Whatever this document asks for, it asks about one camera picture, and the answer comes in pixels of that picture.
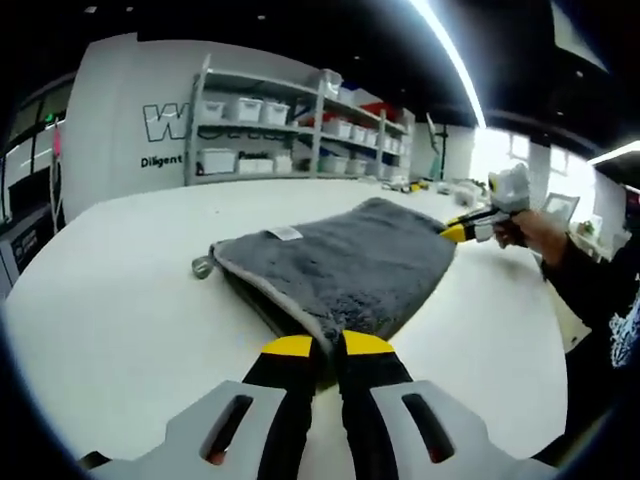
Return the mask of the person's right hand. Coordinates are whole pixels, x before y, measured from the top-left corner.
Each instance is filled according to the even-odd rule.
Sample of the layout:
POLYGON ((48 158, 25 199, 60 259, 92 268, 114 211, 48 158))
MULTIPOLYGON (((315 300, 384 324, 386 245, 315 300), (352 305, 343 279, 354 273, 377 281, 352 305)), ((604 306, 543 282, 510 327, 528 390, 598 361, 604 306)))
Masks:
POLYGON ((534 210, 522 211, 509 220, 496 223, 493 231, 501 248, 530 248, 540 254, 549 266, 561 263, 568 244, 566 232, 534 210))

